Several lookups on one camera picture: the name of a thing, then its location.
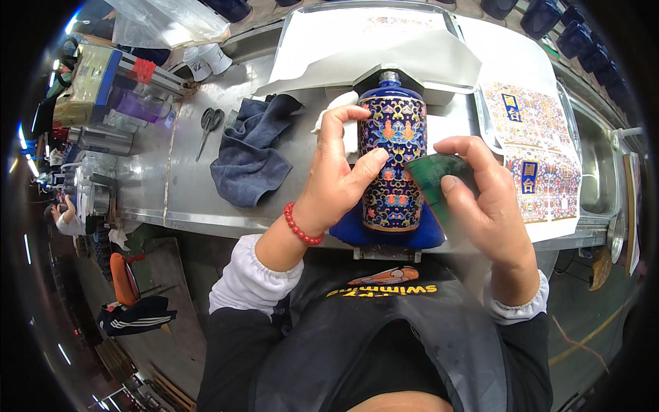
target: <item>metal workbench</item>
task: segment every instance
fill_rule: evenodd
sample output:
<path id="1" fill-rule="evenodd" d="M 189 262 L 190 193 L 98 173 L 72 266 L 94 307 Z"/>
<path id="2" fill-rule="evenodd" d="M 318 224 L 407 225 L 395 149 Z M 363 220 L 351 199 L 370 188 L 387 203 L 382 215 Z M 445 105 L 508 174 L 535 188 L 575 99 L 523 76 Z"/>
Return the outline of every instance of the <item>metal workbench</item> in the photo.
<path id="1" fill-rule="evenodd" d="M 173 229 L 237 238 L 264 232 L 286 203 L 297 199 L 308 176 L 316 136 L 314 128 L 321 110 L 329 103 L 325 88 L 291 92 L 304 105 L 293 124 L 274 146 L 293 164 L 281 187 L 264 195 L 255 208 L 236 208 L 219 197 L 210 175 L 217 158 L 223 125 L 208 135 L 204 151 L 195 163 L 200 137 L 200 118 L 207 107 L 227 114 L 238 111 L 243 98 L 268 82 L 273 67 L 281 24 L 275 23 L 230 39 L 223 45 L 234 65 L 221 75 L 207 78 L 197 93 L 176 107 L 177 117 L 170 128 L 161 120 L 135 134 L 132 156 L 119 158 L 117 178 L 120 217 Z M 478 134 L 472 96 L 456 94 L 446 107 L 429 107 L 428 114 L 450 122 L 451 134 Z M 606 223 L 583 218 L 577 232 L 534 244 L 537 251 L 571 249 L 606 243 Z M 320 247 L 351 248 L 326 236 Z M 424 252 L 472 252 L 451 250 L 448 243 Z"/>

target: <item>decorated bottle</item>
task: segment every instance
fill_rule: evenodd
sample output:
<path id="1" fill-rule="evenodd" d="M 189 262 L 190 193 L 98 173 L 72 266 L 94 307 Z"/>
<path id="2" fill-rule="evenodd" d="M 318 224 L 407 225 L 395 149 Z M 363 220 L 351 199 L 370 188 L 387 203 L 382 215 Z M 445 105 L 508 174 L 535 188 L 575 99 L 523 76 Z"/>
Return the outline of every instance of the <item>decorated bottle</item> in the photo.
<path id="1" fill-rule="evenodd" d="M 362 221 L 380 231 L 418 227 L 423 197 L 405 163 L 426 155 L 426 105 L 421 96 L 401 87 L 398 73 L 380 75 L 380 87 L 365 92 L 357 103 L 371 116 L 358 122 L 359 156 L 384 148 L 389 159 L 362 197 Z"/>

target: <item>red bead bracelet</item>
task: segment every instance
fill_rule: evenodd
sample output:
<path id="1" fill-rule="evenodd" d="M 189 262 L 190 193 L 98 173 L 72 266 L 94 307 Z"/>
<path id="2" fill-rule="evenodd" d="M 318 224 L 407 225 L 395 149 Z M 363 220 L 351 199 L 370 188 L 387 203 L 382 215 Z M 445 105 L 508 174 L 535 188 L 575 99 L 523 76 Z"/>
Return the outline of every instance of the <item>red bead bracelet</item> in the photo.
<path id="1" fill-rule="evenodd" d="M 303 241 L 307 242 L 309 245 L 317 245 L 318 243 L 323 241 L 323 237 L 325 237 L 325 233 L 318 237 L 309 237 L 307 234 L 305 234 L 302 230 L 300 230 L 299 227 L 297 227 L 297 224 L 295 224 L 295 220 L 293 220 L 293 205 L 295 202 L 290 202 L 286 206 L 284 206 L 284 218 L 289 224 L 289 227 L 293 229 L 293 233 L 298 235 L 300 239 Z"/>

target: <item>gray towel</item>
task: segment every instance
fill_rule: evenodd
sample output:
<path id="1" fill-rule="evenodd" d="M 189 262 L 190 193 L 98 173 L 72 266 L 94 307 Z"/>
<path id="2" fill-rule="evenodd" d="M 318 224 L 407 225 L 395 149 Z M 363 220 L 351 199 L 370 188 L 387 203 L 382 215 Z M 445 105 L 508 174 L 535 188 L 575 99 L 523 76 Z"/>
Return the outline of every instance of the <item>gray towel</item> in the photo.
<path id="1" fill-rule="evenodd" d="M 241 208 L 255 207 L 259 198 L 281 186 L 293 166 L 270 147 L 291 124 L 300 102 L 280 94 L 270 102 L 243 99 L 233 127 L 224 129 L 210 174 L 220 197 Z"/>

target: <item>chair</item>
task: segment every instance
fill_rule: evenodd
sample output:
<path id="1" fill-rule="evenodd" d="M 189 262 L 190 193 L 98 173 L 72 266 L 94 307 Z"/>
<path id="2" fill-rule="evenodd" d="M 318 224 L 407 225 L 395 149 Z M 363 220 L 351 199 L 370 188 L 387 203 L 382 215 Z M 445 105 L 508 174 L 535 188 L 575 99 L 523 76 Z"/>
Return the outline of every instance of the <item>chair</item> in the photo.
<path id="1" fill-rule="evenodd" d="M 136 254 L 128 259 L 121 256 L 119 253 L 113 253 L 110 256 L 110 270 L 112 271 L 112 281 L 115 286 L 115 294 L 117 296 L 117 302 L 122 305 L 133 306 L 144 294 L 161 287 L 160 285 L 157 285 L 151 289 L 140 292 L 135 276 L 132 274 L 130 264 L 136 260 L 144 260 L 145 258 L 146 256 L 144 256 L 144 253 Z M 162 289 L 161 291 L 158 291 L 156 295 L 176 286 L 178 285 Z"/>

